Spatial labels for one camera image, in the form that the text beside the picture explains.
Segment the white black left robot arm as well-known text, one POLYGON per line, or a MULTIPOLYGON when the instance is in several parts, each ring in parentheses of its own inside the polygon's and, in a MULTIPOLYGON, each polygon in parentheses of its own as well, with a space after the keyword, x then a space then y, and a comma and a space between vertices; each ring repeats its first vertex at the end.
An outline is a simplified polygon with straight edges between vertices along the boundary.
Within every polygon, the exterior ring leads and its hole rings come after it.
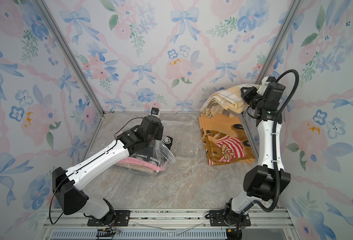
POLYGON ((52 198, 58 201, 63 215, 82 213, 104 226, 116 221, 117 214, 111 203, 91 197, 84 188, 114 164, 162 139, 164 127, 157 109, 141 120, 128 130, 118 130, 114 140, 90 158, 68 169, 58 167, 53 171, 52 198))

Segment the clear plastic vacuum bag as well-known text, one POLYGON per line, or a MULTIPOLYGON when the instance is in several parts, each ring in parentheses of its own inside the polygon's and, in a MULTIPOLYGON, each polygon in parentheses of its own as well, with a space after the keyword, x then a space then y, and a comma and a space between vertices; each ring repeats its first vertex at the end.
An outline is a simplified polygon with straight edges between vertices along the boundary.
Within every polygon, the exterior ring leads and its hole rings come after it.
POLYGON ((192 160, 198 155, 197 126, 194 121, 163 121, 160 141, 114 164, 129 172, 155 176, 177 161, 192 160))

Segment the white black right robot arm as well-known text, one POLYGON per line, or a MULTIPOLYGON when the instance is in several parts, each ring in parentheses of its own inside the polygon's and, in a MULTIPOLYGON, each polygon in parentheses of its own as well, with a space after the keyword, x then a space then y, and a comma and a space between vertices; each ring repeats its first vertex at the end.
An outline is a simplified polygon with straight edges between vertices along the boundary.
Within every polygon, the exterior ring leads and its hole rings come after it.
POLYGON ((211 210, 205 215, 212 227, 250 226, 248 210, 258 205, 263 211, 272 212, 282 191, 290 183, 285 172, 278 146, 282 112, 280 105, 285 86, 267 82, 259 88, 241 88, 241 97, 254 110, 255 126, 259 136, 257 166, 244 177, 243 191, 230 199, 222 210, 211 210))

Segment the orange cartoon print blanket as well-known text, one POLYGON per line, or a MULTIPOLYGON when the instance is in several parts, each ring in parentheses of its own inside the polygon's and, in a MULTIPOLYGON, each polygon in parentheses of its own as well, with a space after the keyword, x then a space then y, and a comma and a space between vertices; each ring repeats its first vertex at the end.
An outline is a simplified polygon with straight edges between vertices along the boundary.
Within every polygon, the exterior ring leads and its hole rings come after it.
POLYGON ((255 156, 239 118, 220 114, 207 118, 200 114, 198 120, 209 166, 254 163, 255 156))

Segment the yellow grey checked blanket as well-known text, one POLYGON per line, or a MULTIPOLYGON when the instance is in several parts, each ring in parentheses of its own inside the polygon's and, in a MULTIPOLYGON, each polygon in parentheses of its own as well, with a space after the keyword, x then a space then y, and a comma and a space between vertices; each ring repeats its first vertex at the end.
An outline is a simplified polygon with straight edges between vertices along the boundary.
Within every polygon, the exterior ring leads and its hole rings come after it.
POLYGON ((213 93, 202 105, 200 111, 205 117, 213 117, 219 110, 230 110, 233 113, 240 114, 245 108, 249 106, 241 97, 242 88, 256 87, 258 90, 260 85, 242 84, 237 85, 226 90, 220 90, 213 93))

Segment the black white knit blanket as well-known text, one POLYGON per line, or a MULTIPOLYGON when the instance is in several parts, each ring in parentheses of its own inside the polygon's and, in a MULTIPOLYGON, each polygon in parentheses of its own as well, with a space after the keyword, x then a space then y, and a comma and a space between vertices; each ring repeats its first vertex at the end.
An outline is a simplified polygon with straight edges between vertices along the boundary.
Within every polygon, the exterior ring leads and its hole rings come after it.
POLYGON ((148 147, 132 155, 132 157, 150 163, 157 163, 158 166, 163 163, 174 163, 176 158, 171 152, 169 145, 163 141, 154 140, 148 147))

